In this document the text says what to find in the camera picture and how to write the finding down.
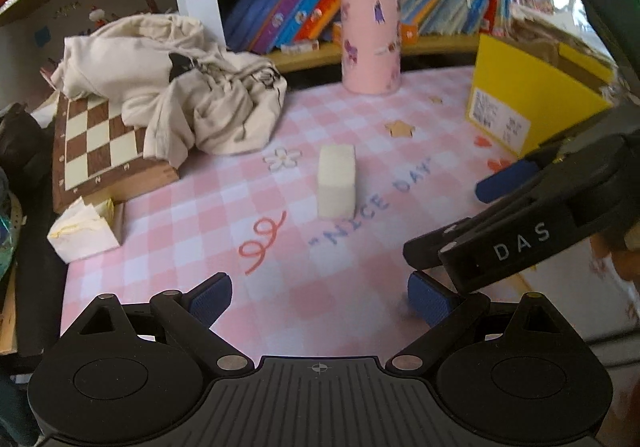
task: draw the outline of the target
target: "barcode label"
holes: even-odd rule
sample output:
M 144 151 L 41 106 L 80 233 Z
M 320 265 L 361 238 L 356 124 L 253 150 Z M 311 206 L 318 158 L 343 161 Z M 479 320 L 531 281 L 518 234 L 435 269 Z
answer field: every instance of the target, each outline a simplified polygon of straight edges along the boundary
M 531 127 L 529 120 L 480 88 L 474 90 L 469 117 L 516 153 L 522 150 Z

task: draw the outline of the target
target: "open yellow box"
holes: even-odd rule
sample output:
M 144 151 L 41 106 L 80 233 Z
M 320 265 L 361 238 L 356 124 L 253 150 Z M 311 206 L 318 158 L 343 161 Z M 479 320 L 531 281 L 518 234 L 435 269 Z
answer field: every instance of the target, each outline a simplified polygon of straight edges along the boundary
M 609 108 L 599 88 L 612 77 L 597 59 L 563 43 L 519 44 L 482 36 L 466 116 L 524 156 Z

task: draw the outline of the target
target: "ribbed black plate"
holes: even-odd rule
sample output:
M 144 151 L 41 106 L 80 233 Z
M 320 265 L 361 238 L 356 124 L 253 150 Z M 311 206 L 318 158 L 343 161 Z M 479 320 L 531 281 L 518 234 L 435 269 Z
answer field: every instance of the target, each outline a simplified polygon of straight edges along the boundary
M 170 405 L 170 402 L 158 402 Z M 46 447 L 62 447 L 49 439 Z M 144 447 L 498 447 L 463 429 L 420 380 L 373 358 L 265 357 L 241 379 L 215 383 L 180 426 Z M 568 444 L 596 447 L 591 438 Z

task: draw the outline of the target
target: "table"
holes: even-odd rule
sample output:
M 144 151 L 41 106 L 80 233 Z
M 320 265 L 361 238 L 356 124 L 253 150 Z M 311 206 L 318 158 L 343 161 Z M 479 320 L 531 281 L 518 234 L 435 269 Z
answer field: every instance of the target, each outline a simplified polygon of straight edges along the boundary
M 386 97 L 350 94 L 340 84 L 295 92 L 261 152 L 194 153 L 180 182 L 127 202 L 121 248 L 69 266 L 62 329 L 99 293 L 146 302 L 226 271 L 234 297 L 213 330 L 255 361 L 373 354 L 384 362 L 427 329 L 402 308 L 412 271 L 402 244 L 484 208 L 475 183 L 513 160 L 464 119 L 472 74 L 408 73 Z M 395 120 L 414 126 L 413 137 L 392 138 L 385 124 Z M 353 220 L 316 217 L 318 155 L 328 143 L 356 148 Z M 614 276 L 590 273 L 585 243 L 563 254 L 556 257 L 577 265 L 580 284 L 611 301 L 605 328 L 624 327 L 629 299 Z M 519 300 L 540 279 L 556 302 L 554 261 L 487 292 Z M 562 311 L 590 334 L 581 319 L 593 312 L 583 306 L 566 303 Z

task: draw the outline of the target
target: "purple book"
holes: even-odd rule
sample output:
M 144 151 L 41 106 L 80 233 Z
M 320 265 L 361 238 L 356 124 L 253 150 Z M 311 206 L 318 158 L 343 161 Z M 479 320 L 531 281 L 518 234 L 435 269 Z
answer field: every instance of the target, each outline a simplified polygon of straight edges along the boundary
M 265 54 L 273 50 L 274 43 L 281 29 L 289 18 L 295 14 L 300 0 L 281 0 L 275 8 L 271 19 L 264 25 L 251 51 Z

